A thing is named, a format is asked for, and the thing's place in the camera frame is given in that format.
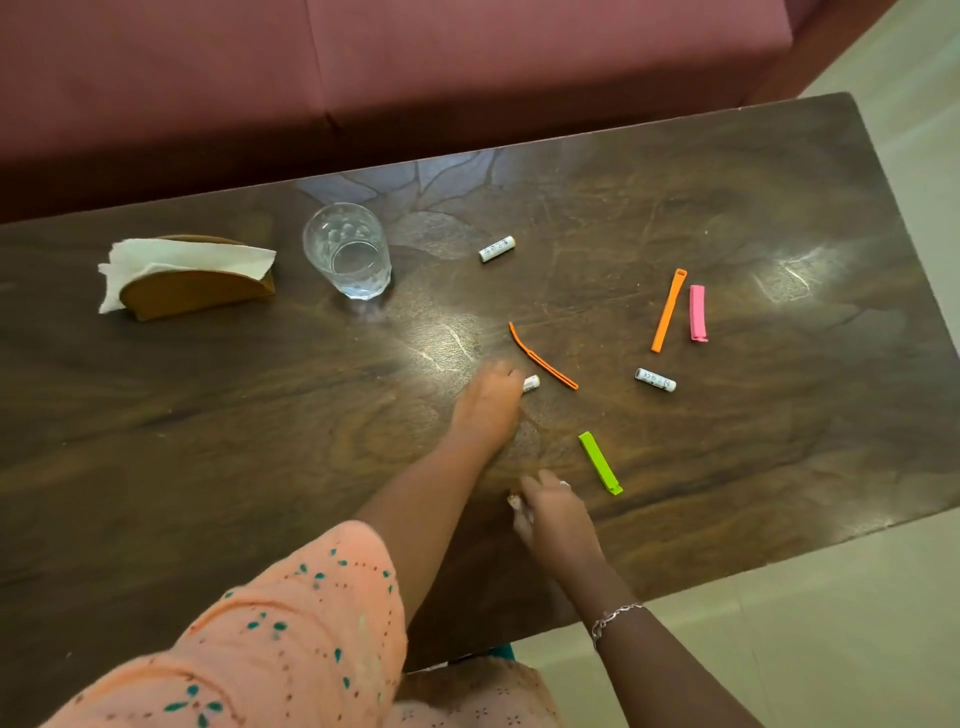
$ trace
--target peach dress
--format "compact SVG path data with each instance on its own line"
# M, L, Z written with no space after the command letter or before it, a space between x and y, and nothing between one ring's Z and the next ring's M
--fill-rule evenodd
M533 669L476 658L404 678L406 649L386 547L364 523L341 523L226 592L172 649L118 667L45 725L561 725Z

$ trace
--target sleeve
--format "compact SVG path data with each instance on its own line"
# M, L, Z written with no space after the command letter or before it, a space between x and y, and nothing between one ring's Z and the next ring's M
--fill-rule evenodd
M341 523L226 592L172 649L118 667L46 725L379 725L406 657L404 624L383 542L364 523Z

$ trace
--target white napkin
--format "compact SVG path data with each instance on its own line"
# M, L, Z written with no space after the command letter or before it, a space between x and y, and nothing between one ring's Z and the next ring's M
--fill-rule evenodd
M155 237L113 243L109 263L97 266L107 277L107 294L100 304L100 313L126 308L120 303L123 287L157 271L224 271L260 280L275 258L276 251L227 243L187 243Z

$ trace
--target sofa cushion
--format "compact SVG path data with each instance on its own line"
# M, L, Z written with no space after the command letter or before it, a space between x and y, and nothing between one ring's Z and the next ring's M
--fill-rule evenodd
M332 145L302 0L8 0L0 219L309 174Z
M785 52L781 0L307 0L358 152L406 156L734 106Z

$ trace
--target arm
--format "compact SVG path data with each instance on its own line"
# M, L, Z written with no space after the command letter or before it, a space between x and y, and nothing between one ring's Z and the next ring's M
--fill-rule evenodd
M573 602L587 630L605 614L636 602L604 558L587 507L549 471L522 480L533 515L514 526ZM597 645L632 728L757 728L760 723L646 609L610 622Z
M520 370L504 361L484 364L457 399L437 447L357 512L393 558L408 624L433 585L481 470L513 437L522 394Z

